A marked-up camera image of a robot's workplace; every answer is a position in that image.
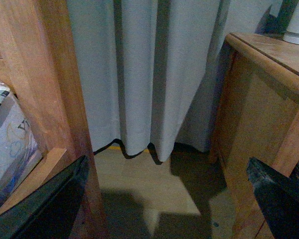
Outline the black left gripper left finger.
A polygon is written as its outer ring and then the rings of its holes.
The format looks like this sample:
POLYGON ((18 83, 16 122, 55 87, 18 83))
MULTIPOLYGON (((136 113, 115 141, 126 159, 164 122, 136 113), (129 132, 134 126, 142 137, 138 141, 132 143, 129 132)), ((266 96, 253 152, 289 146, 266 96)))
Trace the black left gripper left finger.
POLYGON ((81 156, 0 215, 0 239, 67 239, 89 175, 81 156))

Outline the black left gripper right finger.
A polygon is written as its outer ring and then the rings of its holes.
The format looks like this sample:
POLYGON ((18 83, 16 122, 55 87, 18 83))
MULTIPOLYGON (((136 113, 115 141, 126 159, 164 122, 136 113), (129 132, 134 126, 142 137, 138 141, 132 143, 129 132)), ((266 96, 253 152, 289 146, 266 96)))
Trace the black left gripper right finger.
POLYGON ((246 171, 274 238, 299 239, 299 183, 255 157, 246 171))

